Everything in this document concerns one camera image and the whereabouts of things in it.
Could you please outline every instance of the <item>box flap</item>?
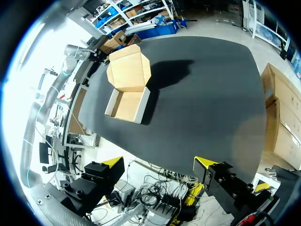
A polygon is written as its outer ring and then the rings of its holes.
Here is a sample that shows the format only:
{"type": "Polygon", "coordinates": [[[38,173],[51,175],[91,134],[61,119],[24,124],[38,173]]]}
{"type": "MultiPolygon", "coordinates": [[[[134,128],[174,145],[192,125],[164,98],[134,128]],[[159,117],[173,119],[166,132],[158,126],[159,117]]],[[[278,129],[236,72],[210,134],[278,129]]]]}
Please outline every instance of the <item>box flap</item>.
{"type": "Polygon", "coordinates": [[[137,45],[131,45],[109,55],[108,81],[119,91],[142,92],[151,77],[149,60],[137,45]]]}

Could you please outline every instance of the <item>cardboard box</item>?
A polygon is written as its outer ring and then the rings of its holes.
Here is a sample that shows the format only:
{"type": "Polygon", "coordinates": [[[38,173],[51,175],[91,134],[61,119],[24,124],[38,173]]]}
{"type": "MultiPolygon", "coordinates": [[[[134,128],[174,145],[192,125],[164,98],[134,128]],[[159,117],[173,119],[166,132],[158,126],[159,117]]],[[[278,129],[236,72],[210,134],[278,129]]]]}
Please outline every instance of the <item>cardboard box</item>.
{"type": "Polygon", "coordinates": [[[101,47],[100,50],[105,54],[109,54],[111,50],[115,49],[116,47],[126,45],[127,37],[123,31],[118,32],[115,34],[111,39],[107,40],[101,47]]]}
{"type": "Polygon", "coordinates": [[[266,106],[272,104],[276,99],[280,99],[298,119],[301,119],[301,93],[289,79],[270,63],[264,69],[261,79],[266,106]]]}
{"type": "Polygon", "coordinates": [[[138,12],[140,9],[142,9],[142,8],[143,8],[142,6],[136,6],[136,7],[134,7],[132,10],[126,12],[127,17],[128,17],[128,18],[131,18],[131,17],[133,17],[133,16],[135,16],[135,15],[138,15],[137,12],[138,12]]]}
{"type": "Polygon", "coordinates": [[[299,126],[300,121],[280,100],[276,100],[267,107],[266,113],[265,150],[274,152],[299,170],[301,166],[301,143],[294,135],[298,129],[293,125],[295,125],[294,122],[297,122],[299,126]]]}
{"type": "Polygon", "coordinates": [[[295,169],[301,170],[301,144],[282,125],[279,126],[274,153],[291,164],[295,169]]]}
{"type": "Polygon", "coordinates": [[[109,55],[108,81],[115,87],[105,115],[141,123],[150,95],[146,83],[151,77],[150,61],[136,44],[109,55]]]}
{"type": "Polygon", "coordinates": [[[267,127],[265,150],[274,151],[278,130],[284,126],[301,143],[301,121],[281,100],[276,100],[266,108],[267,127]]]}
{"type": "Polygon", "coordinates": [[[138,44],[142,42],[142,40],[139,38],[138,34],[134,34],[130,42],[127,44],[127,46],[133,45],[133,44],[138,44]]]}
{"type": "Polygon", "coordinates": [[[122,17],[119,17],[117,18],[116,20],[114,20],[112,23],[109,24],[109,26],[112,28],[112,29],[115,29],[117,28],[118,26],[124,24],[126,21],[125,19],[123,19],[122,17]]]}

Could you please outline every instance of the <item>yellow object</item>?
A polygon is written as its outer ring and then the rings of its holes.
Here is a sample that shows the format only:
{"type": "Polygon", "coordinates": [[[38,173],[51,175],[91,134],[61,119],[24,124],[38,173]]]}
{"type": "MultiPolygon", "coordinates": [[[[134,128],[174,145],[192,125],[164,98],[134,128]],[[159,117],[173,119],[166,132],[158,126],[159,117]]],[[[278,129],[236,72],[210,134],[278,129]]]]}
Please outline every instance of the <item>yellow object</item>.
{"type": "Polygon", "coordinates": [[[210,165],[218,164],[218,162],[211,161],[211,160],[208,160],[208,159],[204,159],[204,158],[201,158],[201,157],[198,157],[198,156],[195,156],[194,160],[199,161],[199,163],[201,163],[203,166],[205,166],[206,169],[208,169],[208,167],[210,165]]]}
{"type": "Polygon", "coordinates": [[[191,190],[189,196],[185,200],[184,205],[191,206],[195,201],[194,196],[197,196],[203,188],[204,188],[203,184],[196,183],[195,186],[193,187],[193,189],[191,190]]]}
{"type": "Polygon", "coordinates": [[[106,165],[109,165],[110,169],[112,168],[113,165],[115,165],[121,158],[123,158],[122,156],[121,157],[117,157],[117,158],[114,158],[114,159],[110,159],[110,160],[107,160],[107,161],[103,161],[101,163],[104,163],[106,165]]]}
{"type": "Polygon", "coordinates": [[[268,189],[269,187],[271,187],[271,186],[267,183],[257,185],[257,187],[255,188],[255,192],[258,192],[258,191],[261,191],[261,190],[264,190],[264,189],[268,189]]]}

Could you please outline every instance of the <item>black table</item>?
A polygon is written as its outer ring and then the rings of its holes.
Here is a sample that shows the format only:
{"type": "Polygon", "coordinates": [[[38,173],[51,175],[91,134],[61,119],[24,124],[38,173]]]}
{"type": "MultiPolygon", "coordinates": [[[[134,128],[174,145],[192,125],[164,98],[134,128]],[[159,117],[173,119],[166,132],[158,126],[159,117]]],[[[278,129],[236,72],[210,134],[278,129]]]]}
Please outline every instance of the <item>black table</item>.
{"type": "Polygon", "coordinates": [[[151,93],[142,124],[104,116],[113,86],[106,68],[91,79],[79,120],[137,157],[193,175],[194,156],[226,161],[251,182],[265,138],[261,79],[250,50],[204,37],[143,41],[151,93]]]}

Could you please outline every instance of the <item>blue bin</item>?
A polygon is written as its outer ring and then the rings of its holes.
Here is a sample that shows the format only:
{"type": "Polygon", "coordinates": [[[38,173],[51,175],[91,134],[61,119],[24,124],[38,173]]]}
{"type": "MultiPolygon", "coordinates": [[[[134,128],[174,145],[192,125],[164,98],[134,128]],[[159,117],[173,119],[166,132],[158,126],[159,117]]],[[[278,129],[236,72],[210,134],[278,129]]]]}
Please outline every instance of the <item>blue bin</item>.
{"type": "Polygon", "coordinates": [[[148,39],[156,36],[167,35],[167,34],[176,34],[179,29],[176,21],[173,21],[172,24],[157,26],[148,30],[138,32],[140,39],[148,39]]]}
{"type": "Polygon", "coordinates": [[[118,14],[117,10],[113,6],[111,6],[110,8],[108,8],[108,11],[111,13],[112,16],[118,14]]]}
{"type": "Polygon", "coordinates": [[[157,26],[155,27],[155,29],[158,33],[158,36],[160,36],[160,35],[167,35],[167,34],[176,34],[179,27],[176,21],[173,21],[172,24],[157,26]]]}

